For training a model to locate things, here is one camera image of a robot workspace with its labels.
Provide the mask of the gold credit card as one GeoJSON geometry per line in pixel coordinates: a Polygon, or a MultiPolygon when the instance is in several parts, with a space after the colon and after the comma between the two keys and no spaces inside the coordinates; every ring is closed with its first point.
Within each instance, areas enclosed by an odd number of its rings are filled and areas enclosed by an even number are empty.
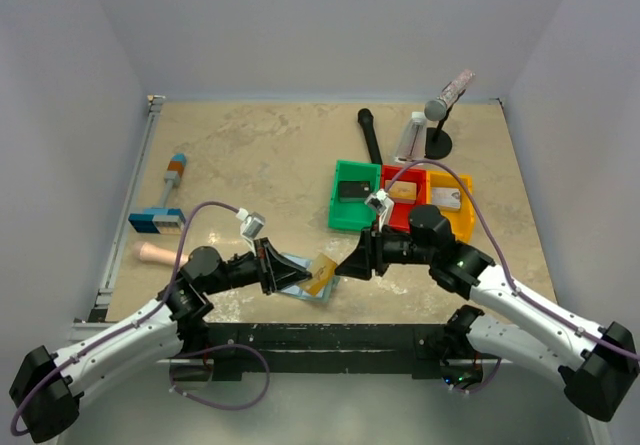
{"type": "Polygon", "coordinates": [[[308,268],[312,278],[302,284],[304,292],[312,296],[318,295],[334,277],[336,267],[335,261],[320,253],[308,268]]]}

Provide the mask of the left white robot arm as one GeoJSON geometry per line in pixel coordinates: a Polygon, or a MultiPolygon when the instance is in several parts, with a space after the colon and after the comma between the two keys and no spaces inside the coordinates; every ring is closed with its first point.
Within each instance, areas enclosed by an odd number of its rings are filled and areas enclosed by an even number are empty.
{"type": "Polygon", "coordinates": [[[82,402],[116,378],[184,353],[206,330],[209,296],[254,284],[269,295],[310,276],[266,238],[228,260],[213,247],[194,249],[170,284],[127,318],[55,352],[39,346],[25,355],[9,388],[16,407],[12,435],[47,442],[77,420],[82,402]]]}

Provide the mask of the black VIP card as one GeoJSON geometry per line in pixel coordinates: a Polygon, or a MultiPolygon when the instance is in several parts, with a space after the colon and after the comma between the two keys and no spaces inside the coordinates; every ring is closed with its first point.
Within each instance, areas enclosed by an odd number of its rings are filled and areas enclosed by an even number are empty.
{"type": "Polygon", "coordinates": [[[343,180],[338,182],[338,199],[342,203],[364,202],[371,194],[368,181],[343,180]]]}

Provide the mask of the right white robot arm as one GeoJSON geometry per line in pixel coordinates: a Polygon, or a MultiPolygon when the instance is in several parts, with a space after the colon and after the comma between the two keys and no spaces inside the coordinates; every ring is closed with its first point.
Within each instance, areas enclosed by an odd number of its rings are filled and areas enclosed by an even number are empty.
{"type": "Polygon", "coordinates": [[[356,248],[335,272],[369,280],[392,264],[426,265],[442,289],[506,318],[500,323],[477,315],[465,327],[466,342],[480,353],[545,376],[596,420],[611,421],[639,377],[639,355],[626,327],[588,320],[516,281],[506,266],[457,240],[433,205],[410,212],[407,232],[388,226],[363,229],[356,248]]]}

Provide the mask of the sage green card holder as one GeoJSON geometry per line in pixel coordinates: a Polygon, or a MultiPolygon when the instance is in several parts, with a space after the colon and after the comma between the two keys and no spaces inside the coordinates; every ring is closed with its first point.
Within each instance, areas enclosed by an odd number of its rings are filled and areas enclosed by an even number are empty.
{"type": "Polygon", "coordinates": [[[322,253],[315,259],[291,254],[285,254],[285,257],[305,268],[312,277],[286,287],[279,294],[311,302],[327,302],[331,291],[339,283],[339,278],[335,275],[337,263],[322,253]]]}

